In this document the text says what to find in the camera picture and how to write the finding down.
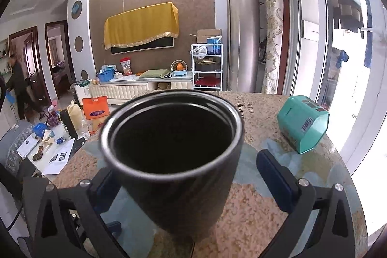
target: green pillow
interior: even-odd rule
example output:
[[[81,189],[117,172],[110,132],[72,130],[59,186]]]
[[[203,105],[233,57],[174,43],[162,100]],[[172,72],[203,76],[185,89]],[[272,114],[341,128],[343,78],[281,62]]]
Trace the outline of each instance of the green pillow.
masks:
[[[171,71],[168,69],[148,70],[140,75],[140,78],[164,78]]]

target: gold fringe trim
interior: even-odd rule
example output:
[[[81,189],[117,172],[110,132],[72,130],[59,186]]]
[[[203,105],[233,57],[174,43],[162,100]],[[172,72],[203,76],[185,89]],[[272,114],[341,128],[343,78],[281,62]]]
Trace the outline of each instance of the gold fringe trim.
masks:
[[[165,33],[156,35],[155,37],[148,38],[148,39],[146,39],[144,41],[138,41],[138,42],[134,42],[134,43],[130,43],[130,44],[110,44],[110,46],[109,45],[105,45],[105,50],[111,49],[112,47],[133,47],[133,46],[144,45],[146,43],[152,42],[154,40],[158,40],[158,39],[163,38],[163,37],[178,38],[179,35],[175,34],[175,33],[172,33],[172,32],[165,32]]]

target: green tin box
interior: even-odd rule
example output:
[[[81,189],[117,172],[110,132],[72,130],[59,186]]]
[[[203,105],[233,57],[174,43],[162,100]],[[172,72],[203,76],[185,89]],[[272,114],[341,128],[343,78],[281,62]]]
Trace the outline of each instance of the green tin box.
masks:
[[[291,96],[277,120],[290,145],[303,154],[313,149],[327,131],[329,112],[306,96]]]

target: white shelf rack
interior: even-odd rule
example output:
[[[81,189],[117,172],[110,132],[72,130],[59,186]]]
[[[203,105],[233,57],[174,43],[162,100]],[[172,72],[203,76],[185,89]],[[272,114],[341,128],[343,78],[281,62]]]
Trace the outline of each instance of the white shelf rack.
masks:
[[[195,55],[194,48],[198,46],[215,46],[219,45],[221,49],[220,55],[218,54],[207,54],[207,55]],[[199,71],[195,70],[195,62],[198,60],[197,57],[216,57],[220,58],[220,71]],[[222,91],[223,81],[223,44],[192,44],[191,45],[191,59],[192,59],[192,72],[193,72],[193,88],[197,90],[219,90]],[[195,85],[195,81],[200,77],[200,74],[220,74],[220,86],[219,87],[200,87]]]

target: orange shopping bag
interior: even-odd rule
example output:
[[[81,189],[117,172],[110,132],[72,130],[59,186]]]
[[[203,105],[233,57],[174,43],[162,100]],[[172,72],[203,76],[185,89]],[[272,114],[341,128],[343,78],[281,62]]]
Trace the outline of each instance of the orange shopping bag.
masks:
[[[108,97],[84,98],[83,112],[88,121],[90,134],[94,134],[103,126],[106,118],[110,115]]]

